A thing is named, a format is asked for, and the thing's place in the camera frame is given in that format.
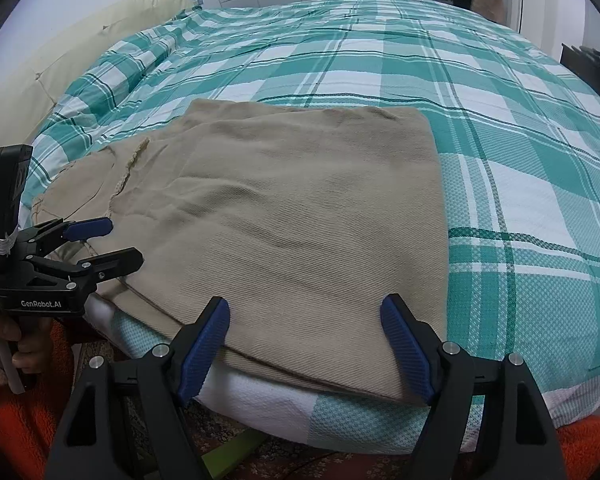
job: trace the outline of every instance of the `blue gripper pad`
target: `blue gripper pad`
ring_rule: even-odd
[[[211,363],[224,343],[230,320],[229,304],[222,299],[183,361],[178,388],[178,396],[183,403],[200,393]]]
[[[425,404],[430,404],[435,391],[431,386],[429,361],[390,296],[382,300],[380,323],[409,386]]]
[[[94,218],[69,225],[62,236],[70,242],[78,242],[94,236],[106,236],[112,230],[113,222],[109,218]]]

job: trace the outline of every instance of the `silver bolt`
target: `silver bolt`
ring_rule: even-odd
[[[169,353],[169,345],[159,344],[154,346],[154,349],[151,350],[151,353],[156,357],[164,357]]]
[[[445,341],[442,343],[442,349],[449,355],[456,355],[460,351],[460,347],[453,341]]]
[[[104,364],[104,357],[96,355],[89,360],[89,366],[91,368],[100,368]]]
[[[513,354],[509,354],[509,362],[514,366],[520,366],[525,360],[522,358],[522,355],[513,352]]]

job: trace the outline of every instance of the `orange blanket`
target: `orange blanket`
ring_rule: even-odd
[[[43,479],[46,456],[71,393],[74,360],[64,327],[54,323],[51,335],[52,367],[35,389],[21,396],[7,388],[0,391],[0,449],[23,480]],[[600,464],[600,417],[591,415],[559,428],[558,439],[568,479],[587,480]]]

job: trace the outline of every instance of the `cream headboard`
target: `cream headboard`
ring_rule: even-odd
[[[0,87],[0,146],[31,143],[66,88],[110,46],[192,6],[193,0],[121,0],[44,44]]]

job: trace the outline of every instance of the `human hand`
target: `human hand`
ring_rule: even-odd
[[[21,368],[26,374],[38,374],[48,369],[53,350],[50,336],[52,322],[51,318],[40,317],[36,329],[23,336],[13,319],[0,314],[0,338],[18,342],[18,351],[11,359],[16,368]]]

